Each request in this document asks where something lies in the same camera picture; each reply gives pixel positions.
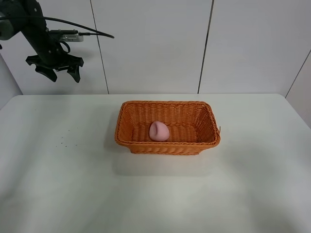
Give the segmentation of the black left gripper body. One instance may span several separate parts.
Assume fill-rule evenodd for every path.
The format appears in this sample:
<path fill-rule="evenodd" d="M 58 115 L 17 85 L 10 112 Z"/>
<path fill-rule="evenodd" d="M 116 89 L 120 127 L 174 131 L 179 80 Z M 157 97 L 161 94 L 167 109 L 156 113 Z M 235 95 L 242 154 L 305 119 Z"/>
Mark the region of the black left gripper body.
<path fill-rule="evenodd" d="M 62 67 L 82 67 L 84 61 L 81 57 L 72 56 L 65 52 L 59 39 L 65 35 L 78 33 L 77 30 L 53 30 L 47 27 L 39 27 L 33 24 L 25 26 L 25 38 L 35 50 L 36 55 L 28 56 L 28 65 L 37 65 L 49 69 Z"/>

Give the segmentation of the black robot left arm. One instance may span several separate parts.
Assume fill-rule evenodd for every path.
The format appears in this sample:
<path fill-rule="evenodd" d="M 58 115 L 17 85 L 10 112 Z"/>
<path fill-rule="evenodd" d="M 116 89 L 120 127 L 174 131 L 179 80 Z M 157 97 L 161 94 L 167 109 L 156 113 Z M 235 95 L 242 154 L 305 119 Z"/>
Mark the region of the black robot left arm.
<path fill-rule="evenodd" d="M 26 58 L 26 63 L 35 65 L 37 73 L 55 82 L 55 72 L 65 70 L 77 83 L 80 82 L 79 68 L 84 65 L 83 59 L 70 55 L 70 49 L 65 51 L 62 42 L 50 33 L 38 1 L 0 2 L 0 39 L 9 40 L 17 33 L 22 33 L 36 52 Z"/>

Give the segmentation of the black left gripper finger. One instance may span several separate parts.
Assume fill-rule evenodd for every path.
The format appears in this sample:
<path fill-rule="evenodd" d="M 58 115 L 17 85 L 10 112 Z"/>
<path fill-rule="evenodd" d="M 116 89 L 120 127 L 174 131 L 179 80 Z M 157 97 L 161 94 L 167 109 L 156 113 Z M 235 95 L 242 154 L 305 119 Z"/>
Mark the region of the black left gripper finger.
<path fill-rule="evenodd" d="M 76 83 L 80 82 L 80 70 L 79 66 L 71 66 L 67 69 L 67 73 L 75 80 Z"/>
<path fill-rule="evenodd" d="M 48 69 L 45 67 L 36 66 L 35 71 L 41 75 L 44 75 L 45 77 L 47 77 L 52 82 L 56 82 L 56 80 L 57 80 L 57 75 L 53 69 Z"/>

